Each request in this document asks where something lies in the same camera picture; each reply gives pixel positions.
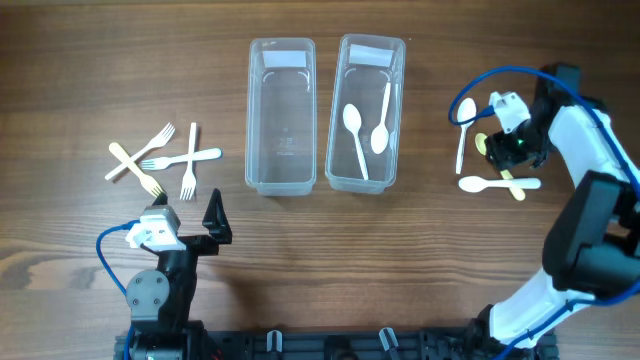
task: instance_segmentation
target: yellow utensil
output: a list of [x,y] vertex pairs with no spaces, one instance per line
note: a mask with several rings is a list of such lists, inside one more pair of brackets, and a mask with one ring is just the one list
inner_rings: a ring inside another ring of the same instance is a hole
[[[487,135],[485,135],[483,133],[479,133],[479,134],[476,135],[476,148],[478,149],[480,154],[482,154],[482,156],[486,156],[487,155],[487,145],[484,142],[486,139],[487,139]],[[513,179],[513,175],[511,175],[509,170],[500,171],[500,175],[505,180],[512,180]],[[511,195],[513,195],[513,197],[516,200],[518,200],[518,201],[524,200],[525,195],[524,195],[524,191],[521,188],[519,188],[519,187],[510,187],[509,191],[511,192]]]
[[133,162],[129,154],[120,146],[120,144],[113,142],[109,144],[109,151],[115,156],[118,160],[120,160],[123,164],[125,164],[132,173],[136,174],[136,176],[140,179],[140,184],[142,187],[149,192],[149,194],[154,197],[158,197],[158,195],[162,194],[164,190],[156,179],[152,178],[150,175],[147,175],[140,170],[138,165]]

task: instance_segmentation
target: yellow spoon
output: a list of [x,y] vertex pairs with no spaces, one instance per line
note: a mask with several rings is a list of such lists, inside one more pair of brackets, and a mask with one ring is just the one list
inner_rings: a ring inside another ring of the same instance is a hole
[[[487,145],[484,142],[486,139],[487,139],[487,135],[485,135],[483,133],[479,133],[479,134],[476,135],[476,148],[478,149],[480,154],[482,154],[482,156],[486,156],[487,155]],[[509,170],[500,171],[500,175],[502,175],[502,178],[505,179],[505,180],[513,179],[513,175],[511,175]],[[525,195],[524,195],[524,191],[521,188],[519,188],[519,187],[510,187],[509,191],[511,191],[511,195],[513,195],[513,197],[516,200],[518,200],[518,201],[524,200]]]

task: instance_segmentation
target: clear plastic bin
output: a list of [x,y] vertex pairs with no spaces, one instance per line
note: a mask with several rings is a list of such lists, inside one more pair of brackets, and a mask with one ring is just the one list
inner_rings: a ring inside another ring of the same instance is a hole
[[307,195],[316,182],[316,53],[311,39],[251,43],[245,180],[267,196]]
[[[336,190],[379,194],[396,179],[402,114],[406,47],[401,39],[348,34],[340,42],[333,90],[325,174]],[[381,154],[371,148],[371,132],[380,124],[387,82],[391,83],[385,125],[389,143]],[[362,118],[358,132],[369,180],[364,180],[353,135],[344,125],[345,105],[353,104]]]

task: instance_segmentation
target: white spoon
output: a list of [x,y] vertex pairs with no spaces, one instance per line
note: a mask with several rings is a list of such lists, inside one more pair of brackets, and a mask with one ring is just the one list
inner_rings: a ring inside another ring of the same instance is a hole
[[384,88],[384,97],[382,98],[382,115],[380,116],[380,125],[376,126],[376,128],[371,132],[371,149],[376,154],[382,153],[389,143],[389,131],[384,123],[387,119],[390,93],[391,83],[388,82],[387,86]]
[[539,189],[542,183],[540,179],[524,178],[513,180],[485,180],[479,176],[467,176],[458,181],[460,189],[466,192],[480,192],[488,187],[512,187],[521,189]]
[[[460,106],[458,106],[458,122],[469,120],[476,116],[476,103],[472,98],[466,98],[462,100]],[[467,139],[467,129],[475,121],[468,124],[460,125],[460,143],[458,144],[458,157],[456,158],[456,174],[462,172],[462,157],[464,156],[464,142]]]
[[347,130],[353,134],[353,139],[356,142],[356,152],[358,153],[358,162],[360,162],[362,177],[365,180],[369,180],[367,164],[364,162],[364,154],[362,153],[362,146],[360,145],[360,138],[358,137],[358,131],[360,131],[360,126],[362,126],[362,119],[360,118],[358,109],[352,104],[345,105],[342,111],[342,120]]

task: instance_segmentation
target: pile of forks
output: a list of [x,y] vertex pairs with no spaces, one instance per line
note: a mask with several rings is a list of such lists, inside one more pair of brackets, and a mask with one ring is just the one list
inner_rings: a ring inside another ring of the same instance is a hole
[[[222,156],[222,150],[220,150],[219,148],[212,148],[198,152],[195,151],[197,129],[198,127],[196,123],[191,123],[191,128],[189,131],[189,151],[187,154],[174,157],[149,159],[144,160],[141,163],[142,170],[163,170],[168,168],[172,164],[186,162],[187,171],[182,178],[180,200],[191,200],[193,198],[193,195],[195,194],[196,176],[193,173],[193,162],[200,160],[218,159]],[[140,179],[140,184],[142,185],[142,187],[151,195],[153,195],[154,197],[158,197],[160,194],[166,193],[164,189],[162,189],[160,184],[158,184],[156,179],[142,172],[140,167],[136,165],[136,161],[146,153],[148,153],[150,150],[165,146],[175,132],[175,127],[171,125],[171,123],[167,124],[167,126],[165,126],[158,135],[151,139],[151,141],[149,141],[149,143],[144,148],[142,148],[142,150],[133,154],[133,156],[129,156],[129,154],[117,142],[111,143],[109,145],[109,151],[118,160],[120,160],[122,164],[118,165],[118,167],[108,173],[104,177],[105,180],[111,180],[114,176],[121,173],[124,169],[129,168],[129,170],[131,170],[131,172],[133,172]]]

